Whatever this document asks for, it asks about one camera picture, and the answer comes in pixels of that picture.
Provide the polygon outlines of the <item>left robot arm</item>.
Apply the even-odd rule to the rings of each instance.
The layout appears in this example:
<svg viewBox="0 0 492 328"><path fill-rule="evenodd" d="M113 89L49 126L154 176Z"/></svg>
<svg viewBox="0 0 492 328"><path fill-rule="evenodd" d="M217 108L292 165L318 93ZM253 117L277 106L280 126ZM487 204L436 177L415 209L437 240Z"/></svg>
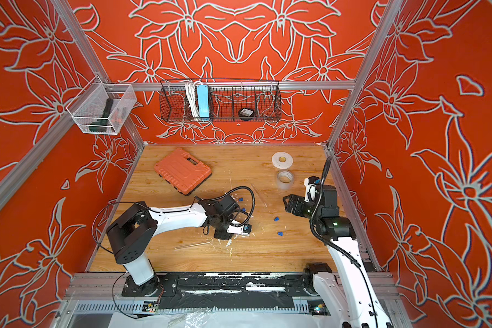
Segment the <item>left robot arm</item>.
<svg viewBox="0 0 492 328"><path fill-rule="evenodd" d="M137 287L159 283L146 248L155 236L184 228L214 228L214 238L229 240L235 235L248 236L251 225L240 222L241 210L230 195L203 200L196 198L188 206L149 207L146 202L132 204L106 231L116 263L122 265Z"/></svg>

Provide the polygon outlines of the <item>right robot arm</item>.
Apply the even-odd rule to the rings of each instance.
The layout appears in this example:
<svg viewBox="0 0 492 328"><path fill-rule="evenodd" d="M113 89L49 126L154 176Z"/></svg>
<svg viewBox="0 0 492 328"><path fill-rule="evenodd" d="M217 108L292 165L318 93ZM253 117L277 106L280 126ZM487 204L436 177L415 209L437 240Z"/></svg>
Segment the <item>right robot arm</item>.
<svg viewBox="0 0 492 328"><path fill-rule="evenodd" d="M333 274L325 263L305 268L305 284L323 301L334 327L393 327L378 300L359 251L349 219L340 215L336 187L306 185L306 195L283 197L285 211L308 219L312 235L328 249L336 265Z"/></svg>

